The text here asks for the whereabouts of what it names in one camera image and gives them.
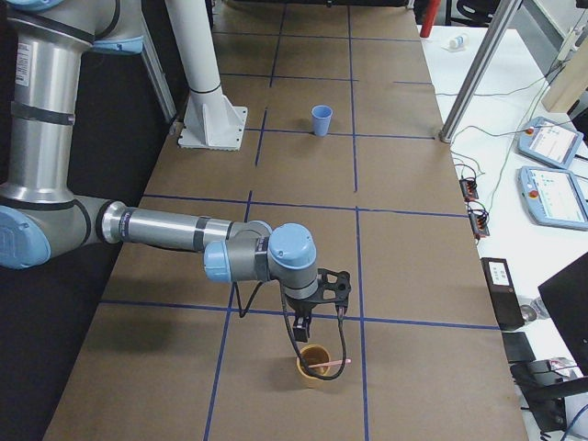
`yellow cup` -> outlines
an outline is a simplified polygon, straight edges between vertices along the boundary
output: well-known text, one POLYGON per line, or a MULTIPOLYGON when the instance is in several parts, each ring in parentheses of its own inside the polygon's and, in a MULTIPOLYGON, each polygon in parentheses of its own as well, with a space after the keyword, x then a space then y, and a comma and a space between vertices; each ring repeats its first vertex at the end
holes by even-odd
MULTIPOLYGON (((300 353, 302 354, 302 357, 308 363, 309 366, 318 365, 321 363, 328 363, 329 361, 331 361, 331 356, 329 355, 329 352, 321 345, 304 346, 300 350, 300 353)), ((321 385, 321 379, 311 377, 304 371, 304 367, 302 367, 302 365, 300 364, 300 360, 298 357, 296 357, 296 369, 298 370, 298 373, 300 374, 300 378, 302 380, 302 384, 304 384, 305 387, 314 389, 318 388, 321 385)), ((317 372, 318 374, 327 375, 330 367, 311 367, 311 369, 317 372)))

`white and blue control panel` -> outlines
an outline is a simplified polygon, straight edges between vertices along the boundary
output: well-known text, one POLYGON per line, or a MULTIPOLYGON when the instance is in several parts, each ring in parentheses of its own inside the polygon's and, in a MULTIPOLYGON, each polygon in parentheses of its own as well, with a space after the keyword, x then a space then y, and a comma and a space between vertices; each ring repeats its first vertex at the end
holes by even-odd
POLYGON ((518 138, 518 151, 531 159, 555 168, 570 168, 582 145, 583 134, 555 121, 531 119, 518 138))
POLYGON ((526 166, 518 185, 537 224, 588 231, 588 204, 572 172, 526 166))

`red object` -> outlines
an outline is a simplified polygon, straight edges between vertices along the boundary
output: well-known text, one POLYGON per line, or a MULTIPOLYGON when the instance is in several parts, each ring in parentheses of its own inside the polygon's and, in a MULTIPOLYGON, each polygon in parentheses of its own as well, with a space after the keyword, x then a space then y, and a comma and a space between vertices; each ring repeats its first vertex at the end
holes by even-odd
POLYGON ((441 5, 441 0, 431 0, 429 6, 426 7, 424 22, 421 27, 421 37, 424 39, 428 39, 429 35, 431 35, 431 28, 433 27, 433 23, 435 23, 439 5, 441 5))

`pink straw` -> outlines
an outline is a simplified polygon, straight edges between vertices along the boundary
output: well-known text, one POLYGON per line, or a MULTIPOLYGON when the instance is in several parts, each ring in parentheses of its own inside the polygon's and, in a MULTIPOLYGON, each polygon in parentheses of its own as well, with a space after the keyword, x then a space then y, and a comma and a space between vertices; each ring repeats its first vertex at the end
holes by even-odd
MULTIPOLYGON (((328 366, 338 366, 343 363, 343 360, 329 361, 327 363, 319 363, 318 365, 310 365, 309 368, 326 368, 328 366)), ((345 360, 345 364, 351 363, 351 358, 345 360)))

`white pillar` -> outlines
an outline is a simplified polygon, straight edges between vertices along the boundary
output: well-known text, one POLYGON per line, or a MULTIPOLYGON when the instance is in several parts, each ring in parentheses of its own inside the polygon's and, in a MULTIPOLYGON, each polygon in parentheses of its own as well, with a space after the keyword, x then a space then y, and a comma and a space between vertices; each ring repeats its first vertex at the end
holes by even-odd
POLYGON ((179 144, 239 150, 246 107, 234 107, 222 93, 205 0, 165 0, 184 64, 190 97, 179 144))

